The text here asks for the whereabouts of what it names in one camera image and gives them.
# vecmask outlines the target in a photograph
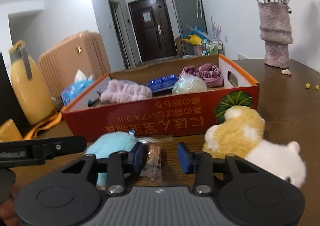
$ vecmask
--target door handle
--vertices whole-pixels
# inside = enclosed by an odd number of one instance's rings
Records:
[[[161,35],[161,27],[159,24],[158,24],[158,31],[159,31],[159,35]]]

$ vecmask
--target pink fluffy towel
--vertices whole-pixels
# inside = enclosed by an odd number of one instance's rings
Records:
[[[108,88],[100,96],[102,103],[127,103],[149,98],[152,98],[150,88],[116,79],[109,81]]]

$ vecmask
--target yellow bottle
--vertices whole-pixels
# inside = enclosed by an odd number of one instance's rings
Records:
[[[54,111],[41,71],[28,55],[23,41],[10,48],[9,54],[13,90],[29,123],[37,124]]]

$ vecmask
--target flower vase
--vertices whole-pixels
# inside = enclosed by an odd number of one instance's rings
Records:
[[[262,40],[266,41],[267,65],[289,67],[288,45],[293,43],[287,5],[281,3],[259,3]]]

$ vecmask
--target blue plush toy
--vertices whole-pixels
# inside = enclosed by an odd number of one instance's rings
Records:
[[[104,134],[86,150],[86,154],[95,154],[97,158],[106,158],[120,150],[130,151],[136,144],[134,131]],[[106,186],[107,173],[99,173],[97,185]]]

